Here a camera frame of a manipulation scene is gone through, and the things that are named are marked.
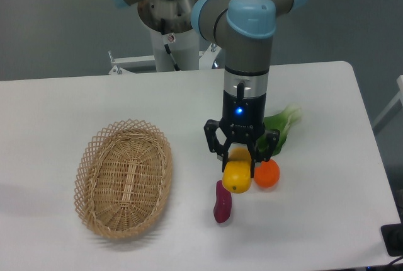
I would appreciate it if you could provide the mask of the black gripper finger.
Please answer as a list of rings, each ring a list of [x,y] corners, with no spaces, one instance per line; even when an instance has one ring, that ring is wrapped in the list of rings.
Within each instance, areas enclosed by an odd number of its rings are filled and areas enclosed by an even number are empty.
[[[225,136],[225,142],[223,144],[221,144],[218,140],[218,129],[220,129]],[[211,153],[215,153],[217,155],[217,158],[222,162],[223,173],[229,159],[229,148],[234,140],[234,135],[232,129],[230,128],[230,124],[225,119],[221,119],[220,121],[209,119],[204,125],[203,130],[205,133],[209,151]]]
[[[246,145],[251,157],[251,178],[254,178],[255,168],[258,164],[271,159],[279,140],[280,131],[277,129],[266,130],[263,135],[257,139],[255,139],[251,133],[246,133]]]

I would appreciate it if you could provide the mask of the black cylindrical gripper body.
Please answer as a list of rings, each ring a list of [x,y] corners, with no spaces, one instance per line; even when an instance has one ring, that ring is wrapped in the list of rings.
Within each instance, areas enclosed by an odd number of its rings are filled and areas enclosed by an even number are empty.
[[[263,124],[268,72],[224,71],[223,110],[220,128],[231,142],[256,142]]]

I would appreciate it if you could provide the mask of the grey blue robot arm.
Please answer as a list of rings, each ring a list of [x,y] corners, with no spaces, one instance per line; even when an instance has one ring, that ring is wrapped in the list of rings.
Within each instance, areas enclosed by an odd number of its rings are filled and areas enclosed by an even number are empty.
[[[158,71],[198,69],[201,38],[225,51],[222,118],[204,126],[208,148],[223,164],[232,144],[247,147],[252,166],[270,160],[280,140],[263,121],[276,19],[307,0],[113,1],[137,6]]]

